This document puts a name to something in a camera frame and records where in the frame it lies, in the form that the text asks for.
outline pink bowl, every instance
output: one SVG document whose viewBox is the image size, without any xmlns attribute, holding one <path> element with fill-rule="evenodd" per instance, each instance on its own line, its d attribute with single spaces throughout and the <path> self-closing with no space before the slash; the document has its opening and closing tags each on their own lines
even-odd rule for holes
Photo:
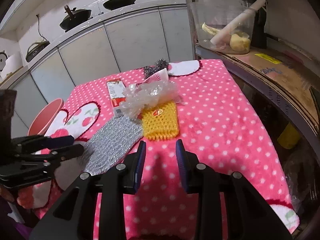
<svg viewBox="0 0 320 240">
<path fill-rule="evenodd" d="M 36 134 L 44 135 L 63 104 L 63 100 L 58 98 L 46 105 L 30 125 L 28 136 Z"/>
</svg>

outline wok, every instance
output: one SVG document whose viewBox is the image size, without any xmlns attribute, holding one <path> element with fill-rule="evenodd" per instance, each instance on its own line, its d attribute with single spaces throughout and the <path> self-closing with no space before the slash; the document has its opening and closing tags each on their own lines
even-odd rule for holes
<svg viewBox="0 0 320 240">
<path fill-rule="evenodd" d="M 64 8 L 66 10 L 65 12 L 68 13 L 68 15 L 60 23 L 60 27 L 66 30 L 66 32 L 78 26 L 79 24 L 86 22 L 91 15 L 91 10 L 76 10 L 76 7 L 70 10 L 68 5 L 65 5 Z"/>
<path fill-rule="evenodd" d="M 108 10 L 115 10 L 123 6 L 134 4 L 136 0 L 109 0 L 106 1 L 103 6 Z"/>
</svg>

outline pink polka dot tablecloth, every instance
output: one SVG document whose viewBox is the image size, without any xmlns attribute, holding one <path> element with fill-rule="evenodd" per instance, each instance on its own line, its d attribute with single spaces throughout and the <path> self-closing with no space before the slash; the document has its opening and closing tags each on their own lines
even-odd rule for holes
<svg viewBox="0 0 320 240">
<path fill-rule="evenodd" d="M 170 77 L 177 83 L 183 104 L 177 105 L 180 133 L 172 140 L 149 141 L 141 187 L 136 195 L 124 195 L 127 239 L 141 234 L 177 235 L 192 239 L 196 224 L 197 194 L 187 195 L 180 182 L 175 143 L 182 139 L 187 151 L 215 171 L 240 171 L 269 202 L 292 208 L 277 153 L 254 109 L 220 60 L 201 60 L 193 74 Z M 143 81 L 143 69 L 130 70 L 77 86 L 64 109 L 73 114 L 88 102 L 100 106 L 94 125 L 80 139 L 87 140 L 112 116 L 106 81 L 121 78 L 126 86 Z M 137 150 L 137 145 L 130 152 Z M 49 203 L 60 195 L 52 187 Z M 93 239 L 98 240 L 99 195 Z M 298 223 L 287 228 L 292 232 Z"/>
</svg>

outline cabinet door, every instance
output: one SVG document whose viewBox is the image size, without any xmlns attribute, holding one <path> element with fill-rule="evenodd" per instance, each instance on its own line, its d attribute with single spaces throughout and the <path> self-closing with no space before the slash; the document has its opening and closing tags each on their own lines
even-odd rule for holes
<svg viewBox="0 0 320 240">
<path fill-rule="evenodd" d="M 14 109 L 25 123 L 30 127 L 34 118 L 47 105 L 30 75 L 27 75 L 17 85 L 10 87 L 17 91 Z"/>
<path fill-rule="evenodd" d="M 158 11 L 111 23 L 106 29 L 121 71 L 169 60 Z"/>
<path fill-rule="evenodd" d="M 119 73 L 104 26 L 81 36 L 59 51 L 76 85 Z"/>
<path fill-rule="evenodd" d="M 193 60 L 187 9 L 160 11 L 171 62 Z"/>
<path fill-rule="evenodd" d="M 14 112 L 11 119 L 11 138 L 27 136 L 28 127 L 25 126 L 23 121 L 17 116 L 17 113 Z"/>
<path fill-rule="evenodd" d="M 57 98 L 66 101 L 75 87 L 58 51 L 32 70 L 31 75 L 48 102 Z"/>
</svg>

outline power cord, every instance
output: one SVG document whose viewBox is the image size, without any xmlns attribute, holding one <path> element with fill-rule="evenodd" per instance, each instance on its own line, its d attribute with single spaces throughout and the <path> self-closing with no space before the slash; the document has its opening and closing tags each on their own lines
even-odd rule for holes
<svg viewBox="0 0 320 240">
<path fill-rule="evenodd" d="M 38 32 L 39 32 L 39 35 L 44 38 L 46 41 L 48 41 L 44 36 L 41 35 L 40 33 L 40 28 L 39 28 L 39 25 L 40 25 L 40 19 L 39 19 L 39 14 L 36 15 L 36 17 L 38 18 Z"/>
</svg>

